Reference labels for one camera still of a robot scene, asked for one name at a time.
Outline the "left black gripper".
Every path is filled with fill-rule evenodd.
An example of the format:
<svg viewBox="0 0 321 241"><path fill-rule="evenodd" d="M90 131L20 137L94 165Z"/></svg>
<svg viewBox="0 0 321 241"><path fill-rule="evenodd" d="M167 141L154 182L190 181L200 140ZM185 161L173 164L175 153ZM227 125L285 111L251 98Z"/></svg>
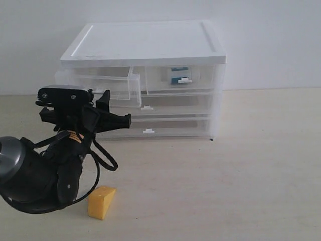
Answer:
<svg viewBox="0 0 321 241"><path fill-rule="evenodd" d="M54 106L53 104L40 104L43 109L39 115L41 120L55 125L57 133L54 141L68 138L72 133L80 141L93 141L96 132L103 133L119 129L129 129L131 114L124 116L110 113L110 90L105 90L102 96L96 100L96 107L85 104L82 106ZM106 111L99 118L99 110Z"/></svg>

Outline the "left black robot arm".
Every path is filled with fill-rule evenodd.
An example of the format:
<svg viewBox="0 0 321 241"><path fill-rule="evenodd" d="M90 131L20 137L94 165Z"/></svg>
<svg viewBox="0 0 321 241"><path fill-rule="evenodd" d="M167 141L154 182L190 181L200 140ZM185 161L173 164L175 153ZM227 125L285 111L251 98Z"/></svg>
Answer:
<svg viewBox="0 0 321 241"><path fill-rule="evenodd" d="M1 197L29 214L49 213L81 201L79 180L87 155L97 170L117 170L116 160L96 135L131 125L131 115L110 112L109 90L95 99L92 89L46 86L37 98L40 118L55 126L55 135L38 143L1 137Z"/></svg>

